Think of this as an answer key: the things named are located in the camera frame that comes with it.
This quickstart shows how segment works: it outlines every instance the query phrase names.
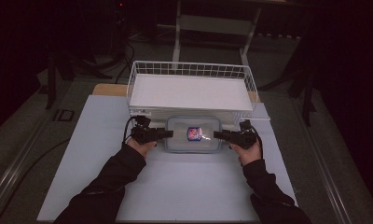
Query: table surface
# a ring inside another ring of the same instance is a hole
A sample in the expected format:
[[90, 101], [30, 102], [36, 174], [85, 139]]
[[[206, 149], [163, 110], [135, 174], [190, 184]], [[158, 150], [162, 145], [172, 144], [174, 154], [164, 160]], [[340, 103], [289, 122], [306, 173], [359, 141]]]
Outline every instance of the table surface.
[[[117, 153], [129, 110], [120, 85], [99, 85], [85, 104], [37, 220], [53, 221], [70, 199], [99, 174]], [[255, 112], [268, 114], [263, 104]], [[268, 171], [284, 193], [295, 199], [269, 120], [253, 120], [263, 142]], [[127, 186], [117, 221], [241, 222], [258, 220], [249, 202], [252, 190], [237, 154], [224, 143], [215, 154], [174, 154], [162, 142], [150, 151], [147, 166]]]

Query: hand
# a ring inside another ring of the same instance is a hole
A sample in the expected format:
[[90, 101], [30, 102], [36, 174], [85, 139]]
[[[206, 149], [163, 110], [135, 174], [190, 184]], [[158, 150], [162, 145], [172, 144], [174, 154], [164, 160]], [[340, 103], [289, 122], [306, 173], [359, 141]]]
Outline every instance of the hand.
[[230, 147], [235, 150], [237, 154], [239, 154], [239, 161], [242, 163], [242, 165], [262, 159], [259, 141], [256, 141], [248, 149], [244, 149], [236, 144], [230, 144]]
[[145, 159], [146, 154], [148, 153], [148, 150], [153, 148], [157, 144], [157, 142], [149, 142], [149, 143], [140, 145], [138, 144], [138, 142], [136, 142], [136, 140], [134, 140], [134, 138], [130, 138], [126, 144], [128, 144], [130, 147], [138, 151]]

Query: white board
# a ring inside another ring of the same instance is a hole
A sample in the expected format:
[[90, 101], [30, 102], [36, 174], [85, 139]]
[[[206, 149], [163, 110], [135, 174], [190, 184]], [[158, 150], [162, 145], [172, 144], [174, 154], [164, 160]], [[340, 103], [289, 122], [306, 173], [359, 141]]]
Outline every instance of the white board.
[[252, 111], [243, 79], [137, 74], [133, 107]]
[[[263, 104], [256, 115], [267, 117]], [[129, 110], [126, 98], [90, 96], [37, 220], [53, 221], [73, 196], [85, 188], [120, 147]], [[253, 120], [264, 143], [268, 172], [295, 199], [281, 152], [268, 120]], [[238, 156], [223, 144], [217, 154], [172, 154], [161, 142], [146, 158], [147, 166], [130, 183], [117, 221], [249, 222], [258, 220]]]

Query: handheld controller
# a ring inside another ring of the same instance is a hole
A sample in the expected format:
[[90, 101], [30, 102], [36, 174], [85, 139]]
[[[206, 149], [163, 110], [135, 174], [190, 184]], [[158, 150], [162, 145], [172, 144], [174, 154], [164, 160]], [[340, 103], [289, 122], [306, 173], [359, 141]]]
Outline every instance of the handheld controller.
[[229, 130], [222, 130], [222, 132], [214, 131], [214, 138], [222, 139], [228, 141], [232, 144], [239, 145], [244, 149], [248, 149], [255, 142], [256, 139], [259, 141], [262, 150], [262, 143], [256, 129], [251, 125], [249, 119], [240, 122], [240, 131], [233, 132]]
[[136, 116], [133, 118], [137, 123], [133, 128], [131, 128], [131, 137], [140, 145], [158, 141], [163, 138], [173, 137], [173, 131], [165, 131], [164, 128], [149, 128], [151, 119], [144, 116]]

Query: black sleeve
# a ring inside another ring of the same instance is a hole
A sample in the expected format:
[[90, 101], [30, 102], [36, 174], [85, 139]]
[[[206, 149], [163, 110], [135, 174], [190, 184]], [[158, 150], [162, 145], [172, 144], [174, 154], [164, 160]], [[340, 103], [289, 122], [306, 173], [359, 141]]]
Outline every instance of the black sleeve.
[[123, 144], [99, 175], [73, 197], [54, 223], [114, 223], [125, 186], [134, 181], [144, 167], [144, 157]]
[[250, 200], [262, 223], [311, 223], [294, 200], [279, 189], [276, 176], [266, 171], [264, 160], [250, 162], [242, 170], [254, 190]]

